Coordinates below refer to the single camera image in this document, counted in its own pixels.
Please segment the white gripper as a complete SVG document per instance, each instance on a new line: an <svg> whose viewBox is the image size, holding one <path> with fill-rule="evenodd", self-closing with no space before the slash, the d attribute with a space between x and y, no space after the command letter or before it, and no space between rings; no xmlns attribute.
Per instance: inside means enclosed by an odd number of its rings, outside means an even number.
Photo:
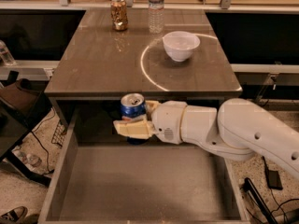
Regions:
<svg viewBox="0 0 299 224"><path fill-rule="evenodd" d="M117 133L122 136L149 139L156 135L162 142L180 144L181 120L184 110L187 107L185 102L167 101L146 101L146 115L141 115L133 119L115 120L113 122Z"/></svg>

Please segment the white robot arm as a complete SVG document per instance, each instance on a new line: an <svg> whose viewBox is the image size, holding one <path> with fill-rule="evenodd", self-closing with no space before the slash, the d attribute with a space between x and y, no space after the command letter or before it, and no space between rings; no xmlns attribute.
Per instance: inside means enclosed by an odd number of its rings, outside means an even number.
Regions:
<svg viewBox="0 0 299 224"><path fill-rule="evenodd" d="M147 113L115 120L118 134L188 143L233 161L258 153L299 178L299 132L251 101L234 98L219 108L185 102L147 101Z"/></svg>

